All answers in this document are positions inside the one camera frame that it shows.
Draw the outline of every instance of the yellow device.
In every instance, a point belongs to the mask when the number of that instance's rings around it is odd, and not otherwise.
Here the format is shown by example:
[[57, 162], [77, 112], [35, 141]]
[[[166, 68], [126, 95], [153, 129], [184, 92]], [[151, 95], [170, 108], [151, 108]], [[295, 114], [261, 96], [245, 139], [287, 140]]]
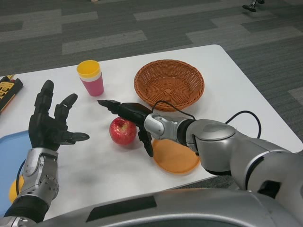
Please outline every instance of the yellow device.
[[12, 81], [8, 77], [3, 77], [0, 80], [0, 113], [22, 87], [23, 84], [19, 79]]

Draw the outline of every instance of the orange object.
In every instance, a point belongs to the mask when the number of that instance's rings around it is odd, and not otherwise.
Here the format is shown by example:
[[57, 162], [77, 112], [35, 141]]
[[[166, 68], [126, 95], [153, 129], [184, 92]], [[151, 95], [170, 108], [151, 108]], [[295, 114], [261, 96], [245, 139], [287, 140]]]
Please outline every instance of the orange object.
[[[19, 191], [21, 191], [23, 184], [24, 184], [24, 179], [23, 176], [21, 175], [19, 177]], [[9, 201], [13, 203], [16, 197], [17, 197], [17, 192], [16, 192], [16, 180], [15, 180], [9, 189]]]
[[[193, 66], [177, 60], [153, 61], [143, 66], [134, 78], [138, 96], [150, 106], [162, 100], [183, 109], [195, 103], [204, 92], [204, 80]], [[161, 111], [176, 111], [167, 104], [156, 106]]]
[[187, 174], [200, 163], [199, 157], [191, 149], [171, 140], [155, 140], [152, 147], [154, 160], [169, 173]]

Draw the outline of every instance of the brown woven basket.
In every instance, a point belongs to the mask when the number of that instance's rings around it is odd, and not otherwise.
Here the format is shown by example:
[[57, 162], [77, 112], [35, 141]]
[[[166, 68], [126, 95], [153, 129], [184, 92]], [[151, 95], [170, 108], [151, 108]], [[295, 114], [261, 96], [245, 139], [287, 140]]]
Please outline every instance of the brown woven basket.
[[[150, 106], [167, 101], [178, 109], [195, 103], [203, 94], [204, 80], [193, 66], [177, 60], [153, 61], [143, 66], [134, 78], [138, 96]], [[156, 109], [173, 112], [174, 108], [159, 103]]]

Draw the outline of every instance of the silver robotic arm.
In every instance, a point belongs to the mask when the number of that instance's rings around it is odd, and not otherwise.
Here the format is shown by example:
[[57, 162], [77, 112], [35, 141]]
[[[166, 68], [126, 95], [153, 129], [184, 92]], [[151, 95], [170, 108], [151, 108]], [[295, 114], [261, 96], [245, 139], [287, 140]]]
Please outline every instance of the silver robotic arm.
[[213, 120], [152, 113], [144, 127], [158, 140], [189, 147], [206, 171], [231, 175], [240, 189], [272, 197], [303, 224], [303, 156]]

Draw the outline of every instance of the black panel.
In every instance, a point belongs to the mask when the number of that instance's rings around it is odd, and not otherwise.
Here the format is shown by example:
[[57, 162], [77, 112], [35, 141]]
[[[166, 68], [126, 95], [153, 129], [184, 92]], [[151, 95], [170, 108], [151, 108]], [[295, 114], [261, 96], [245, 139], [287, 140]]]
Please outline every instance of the black panel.
[[157, 207], [157, 204], [153, 196], [117, 202], [105, 206], [95, 207], [90, 212], [86, 222], [154, 207]]
[[277, 193], [279, 192], [280, 187], [281, 187], [280, 182], [265, 181], [261, 185], [258, 193], [263, 194], [263, 195], [267, 195], [267, 196], [274, 199], [276, 197]]
[[175, 220], [163, 220], [149, 223], [143, 223], [138, 225], [129, 225], [133, 227], [239, 227], [233, 224], [202, 220], [202, 219], [175, 219]]

